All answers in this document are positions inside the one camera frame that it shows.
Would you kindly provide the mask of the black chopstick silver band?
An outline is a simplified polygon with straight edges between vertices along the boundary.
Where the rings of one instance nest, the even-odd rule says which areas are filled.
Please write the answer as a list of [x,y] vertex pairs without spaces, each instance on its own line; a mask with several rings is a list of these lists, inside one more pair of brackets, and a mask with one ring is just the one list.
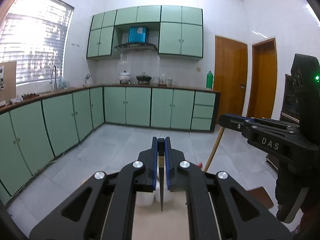
[[165,165],[165,139],[158,139],[158,168],[159,168],[159,192],[161,211],[163,211],[164,197],[164,165]]

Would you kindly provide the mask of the white pot on stove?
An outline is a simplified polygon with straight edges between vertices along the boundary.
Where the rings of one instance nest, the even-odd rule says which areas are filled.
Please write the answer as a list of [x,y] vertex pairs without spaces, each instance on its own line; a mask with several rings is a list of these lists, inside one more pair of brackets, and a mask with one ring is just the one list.
[[131,83],[131,75],[130,73],[123,71],[119,74],[119,82],[120,84],[130,84]]

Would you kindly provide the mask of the green thermos bottle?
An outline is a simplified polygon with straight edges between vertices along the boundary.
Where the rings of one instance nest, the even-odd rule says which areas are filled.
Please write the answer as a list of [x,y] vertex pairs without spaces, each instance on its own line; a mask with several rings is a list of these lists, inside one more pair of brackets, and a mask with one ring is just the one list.
[[211,71],[208,72],[206,76],[206,88],[212,89],[213,88],[213,82],[214,82],[214,76]]

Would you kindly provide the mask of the black wok on stove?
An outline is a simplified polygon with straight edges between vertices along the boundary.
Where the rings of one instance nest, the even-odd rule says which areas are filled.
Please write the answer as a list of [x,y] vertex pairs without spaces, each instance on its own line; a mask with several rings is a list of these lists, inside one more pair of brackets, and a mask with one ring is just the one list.
[[149,85],[152,77],[143,72],[141,75],[137,75],[136,79],[140,85]]

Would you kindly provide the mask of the left wooden door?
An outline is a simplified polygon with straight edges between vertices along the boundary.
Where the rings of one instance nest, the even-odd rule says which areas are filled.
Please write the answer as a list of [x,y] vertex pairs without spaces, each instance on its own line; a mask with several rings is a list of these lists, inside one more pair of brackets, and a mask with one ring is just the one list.
[[248,73],[247,44],[215,37],[214,90],[220,92],[217,117],[242,115]]

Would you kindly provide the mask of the left white holder cup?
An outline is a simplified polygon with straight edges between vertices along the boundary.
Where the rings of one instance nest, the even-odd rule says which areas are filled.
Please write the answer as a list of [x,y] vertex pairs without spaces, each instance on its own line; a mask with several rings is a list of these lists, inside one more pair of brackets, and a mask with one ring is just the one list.
[[137,191],[136,193],[136,205],[138,207],[148,207],[151,206],[155,199],[157,181],[153,182],[151,192],[141,192]]

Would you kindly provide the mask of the green upper kitchen cabinets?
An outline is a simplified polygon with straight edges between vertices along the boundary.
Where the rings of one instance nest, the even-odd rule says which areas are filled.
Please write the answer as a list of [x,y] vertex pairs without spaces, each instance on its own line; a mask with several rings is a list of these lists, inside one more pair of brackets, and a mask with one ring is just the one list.
[[119,58],[130,51],[203,58],[203,11],[176,5],[144,5],[96,14],[87,58]]

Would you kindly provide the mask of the white holder cup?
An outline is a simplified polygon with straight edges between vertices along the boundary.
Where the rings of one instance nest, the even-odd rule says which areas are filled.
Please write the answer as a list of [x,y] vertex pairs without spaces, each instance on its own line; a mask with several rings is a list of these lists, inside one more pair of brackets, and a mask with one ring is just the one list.
[[[156,181],[156,189],[155,189],[155,199],[158,203],[161,202],[161,189],[160,189],[160,178],[159,173],[157,174],[157,181]],[[172,194],[168,190],[166,177],[164,177],[164,186],[163,186],[163,204],[172,201]]]
[[138,207],[148,207],[151,206],[155,199],[157,181],[153,182],[151,192],[141,192],[137,191],[136,193],[136,205]]

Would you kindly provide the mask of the plain bamboo chopstick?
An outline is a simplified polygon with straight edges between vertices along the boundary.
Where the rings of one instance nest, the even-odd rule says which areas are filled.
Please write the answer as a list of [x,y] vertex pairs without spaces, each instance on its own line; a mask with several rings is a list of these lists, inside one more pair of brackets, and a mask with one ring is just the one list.
[[216,139],[216,141],[215,141],[215,144],[214,144],[214,146],[213,146],[213,149],[212,149],[212,151],[211,151],[211,153],[210,153],[210,155],[209,155],[209,158],[208,158],[208,160],[207,160],[207,162],[206,162],[206,165],[205,165],[205,167],[204,167],[204,169],[203,169],[204,172],[207,172],[207,171],[208,171],[208,169],[209,169],[209,167],[210,167],[210,165],[211,165],[211,163],[212,163],[212,161],[213,161],[213,158],[214,158],[214,156],[215,156],[215,154],[216,154],[216,152],[217,152],[217,148],[218,148],[218,146],[219,146],[219,144],[220,144],[220,141],[221,141],[221,139],[222,139],[224,130],[225,130],[224,127],[220,127],[220,130],[219,130],[219,133],[218,133],[218,135],[217,135],[217,139]]

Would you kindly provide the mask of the wooden door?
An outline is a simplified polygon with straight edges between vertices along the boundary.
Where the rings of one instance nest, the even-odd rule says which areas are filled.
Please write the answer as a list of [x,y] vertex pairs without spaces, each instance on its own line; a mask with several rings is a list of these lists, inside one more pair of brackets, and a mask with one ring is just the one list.
[[220,92],[217,117],[242,115],[248,73],[247,44],[215,37],[214,90]]
[[248,117],[272,116],[277,87],[276,39],[252,46],[252,81],[247,110]]

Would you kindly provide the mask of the right white holder cup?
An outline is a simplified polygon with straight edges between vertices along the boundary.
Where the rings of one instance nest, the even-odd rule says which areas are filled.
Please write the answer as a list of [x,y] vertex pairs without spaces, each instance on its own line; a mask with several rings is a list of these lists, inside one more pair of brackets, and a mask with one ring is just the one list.
[[[155,189],[155,199],[158,203],[161,202],[161,189],[160,189],[160,178],[159,173],[157,174],[157,181],[156,181],[156,189]],[[172,194],[168,190],[166,177],[164,177],[164,186],[163,186],[163,204],[172,201]]]

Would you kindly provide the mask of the cardboard board on counter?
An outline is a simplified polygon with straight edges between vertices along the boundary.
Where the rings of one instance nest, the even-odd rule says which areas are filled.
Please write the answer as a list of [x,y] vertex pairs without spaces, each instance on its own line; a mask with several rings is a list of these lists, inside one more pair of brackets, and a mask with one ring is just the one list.
[[16,61],[1,63],[0,102],[8,102],[16,97]]

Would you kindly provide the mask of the sink faucet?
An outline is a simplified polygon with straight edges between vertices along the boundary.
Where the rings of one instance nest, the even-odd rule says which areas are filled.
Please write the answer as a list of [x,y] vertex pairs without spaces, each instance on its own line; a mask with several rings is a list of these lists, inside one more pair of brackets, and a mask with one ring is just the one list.
[[57,67],[53,65],[50,83],[53,85],[53,90],[57,90]]

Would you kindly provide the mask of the dark glass cabinet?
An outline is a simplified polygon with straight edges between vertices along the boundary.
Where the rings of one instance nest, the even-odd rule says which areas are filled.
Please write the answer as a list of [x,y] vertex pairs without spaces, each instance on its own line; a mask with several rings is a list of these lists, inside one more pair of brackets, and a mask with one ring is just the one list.
[[297,102],[293,88],[293,79],[289,74],[285,75],[285,90],[283,106],[280,112],[280,121],[299,124],[299,114],[297,113]]

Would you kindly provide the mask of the right wooden door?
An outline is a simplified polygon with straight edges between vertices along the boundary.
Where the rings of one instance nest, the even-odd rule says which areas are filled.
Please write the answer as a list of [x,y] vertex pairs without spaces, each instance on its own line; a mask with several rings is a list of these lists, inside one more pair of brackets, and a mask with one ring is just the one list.
[[248,117],[272,116],[277,87],[276,39],[252,46],[252,81],[247,110]]

